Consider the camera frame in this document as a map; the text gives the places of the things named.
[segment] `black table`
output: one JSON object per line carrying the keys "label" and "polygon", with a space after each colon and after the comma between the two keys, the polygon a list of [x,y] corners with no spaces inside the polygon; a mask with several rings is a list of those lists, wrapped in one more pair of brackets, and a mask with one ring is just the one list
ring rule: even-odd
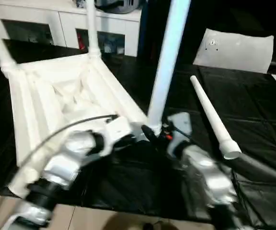
{"label": "black table", "polygon": [[[8,41],[19,62],[80,54],[76,49]],[[147,111],[156,66],[133,57],[103,57],[136,103]],[[238,142],[242,156],[225,161],[189,77],[195,74]],[[251,223],[276,230],[276,81],[271,75],[177,65],[165,114],[190,113],[193,140],[232,168],[231,177]],[[0,195],[16,171],[11,99],[0,72]],[[183,178],[164,154],[142,141],[85,168],[61,203],[113,209],[164,218],[209,222],[197,200],[189,210],[181,193]],[[190,189],[189,196],[197,191]]]}

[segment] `white paper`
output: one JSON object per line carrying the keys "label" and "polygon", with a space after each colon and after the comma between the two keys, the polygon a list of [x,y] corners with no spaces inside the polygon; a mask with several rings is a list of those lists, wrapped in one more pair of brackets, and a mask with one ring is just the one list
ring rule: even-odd
{"label": "white paper", "polygon": [[267,73],[273,36],[251,37],[206,29],[194,64]]}

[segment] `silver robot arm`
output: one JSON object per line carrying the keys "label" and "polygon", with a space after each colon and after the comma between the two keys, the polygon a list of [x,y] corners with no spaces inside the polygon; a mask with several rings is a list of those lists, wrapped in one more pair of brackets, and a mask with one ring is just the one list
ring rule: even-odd
{"label": "silver robot arm", "polygon": [[82,167],[111,153],[113,145],[131,134],[124,117],[99,132],[74,131],[44,167],[38,181],[28,185],[29,194],[21,200],[1,230],[46,228],[53,217],[58,195],[69,190]]}

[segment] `floor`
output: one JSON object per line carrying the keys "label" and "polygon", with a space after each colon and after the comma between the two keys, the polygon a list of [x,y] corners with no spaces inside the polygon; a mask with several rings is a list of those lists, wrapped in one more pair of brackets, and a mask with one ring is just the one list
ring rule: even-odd
{"label": "floor", "polygon": [[[0,196],[0,228],[19,199]],[[154,224],[154,230],[213,230],[202,224],[159,217],[114,212],[78,206],[58,205],[47,230],[142,230],[145,223]]]}

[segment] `white frame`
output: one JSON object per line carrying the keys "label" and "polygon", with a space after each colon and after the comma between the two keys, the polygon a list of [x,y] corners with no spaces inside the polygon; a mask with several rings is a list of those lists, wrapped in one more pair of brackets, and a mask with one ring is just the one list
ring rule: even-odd
{"label": "white frame", "polygon": [[[69,12],[60,12],[59,15],[67,47],[79,48],[76,29],[88,30],[85,15]],[[125,35],[125,55],[137,56],[140,21],[101,16],[96,16],[95,21],[98,31]]]}
{"label": "white frame", "polygon": [[0,37],[9,39],[2,19],[29,23],[48,24],[54,45],[66,46],[59,14],[57,11],[33,9],[26,7],[0,5]]}

